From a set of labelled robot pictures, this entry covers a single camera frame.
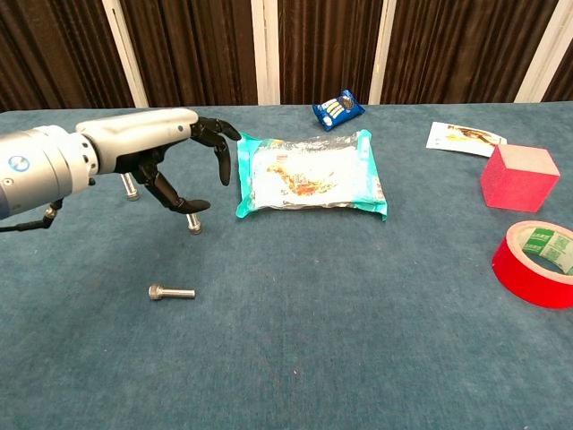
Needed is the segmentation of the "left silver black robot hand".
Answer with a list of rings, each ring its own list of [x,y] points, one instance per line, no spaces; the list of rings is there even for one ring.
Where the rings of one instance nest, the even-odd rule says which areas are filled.
[[[186,200],[159,172],[167,150],[189,139],[211,148],[218,160],[218,175],[227,186],[231,157],[227,142],[241,134],[227,121],[199,116],[185,107],[161,108],[84,121],[76,125],[98,156],[100,175],[131,174],[167,209],[184,215],[205,211],[205,200]]]

